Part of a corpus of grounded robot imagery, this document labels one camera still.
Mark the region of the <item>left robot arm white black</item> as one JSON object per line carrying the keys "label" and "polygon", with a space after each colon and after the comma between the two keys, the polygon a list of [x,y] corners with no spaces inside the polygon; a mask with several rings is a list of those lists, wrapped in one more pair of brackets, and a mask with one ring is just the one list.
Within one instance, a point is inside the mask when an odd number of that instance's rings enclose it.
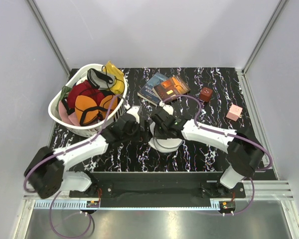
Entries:
{"label": "left robot arm white black", "polygon": [[84,141],[68,148],[52,150],[45,146],[38,150],[24,172],[25,181],[42,199],[59,191],[82,192],[86,197],[99,193],[98,180],[87,171],[70,171],[70,168],[125,141],[148,142],[150,124],[126,114]]}

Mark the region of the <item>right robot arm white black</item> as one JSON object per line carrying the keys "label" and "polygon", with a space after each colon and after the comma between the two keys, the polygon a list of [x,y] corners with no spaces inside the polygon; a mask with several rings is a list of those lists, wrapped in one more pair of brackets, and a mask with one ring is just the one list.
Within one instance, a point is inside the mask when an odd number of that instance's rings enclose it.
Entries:
{"label": "right robot arm white black", "polygon": [[151,116],[152,138],[149,145],[161,153],[177,151],[183,141],[200,142],[227,153],[230,166],[223,172],[216,191],[228,197],[241,180],[253,177],[265,154],[265,149],[247,128],[223,129],[194,119],[176,118],[159,107]]}

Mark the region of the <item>white mesh laundry bag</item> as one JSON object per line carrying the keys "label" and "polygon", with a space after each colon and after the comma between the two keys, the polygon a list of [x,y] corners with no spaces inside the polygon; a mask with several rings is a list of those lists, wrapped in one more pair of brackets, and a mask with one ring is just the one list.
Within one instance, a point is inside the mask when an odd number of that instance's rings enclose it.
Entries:
{"label": "white mesh laundry bag", "polygon": [[152,122],[149,126],[152,138],[149,140],[149,145],[158,152],[171,153],[177,151],[183,143],[182,139],[157,139],[154,137],[155,123]]}

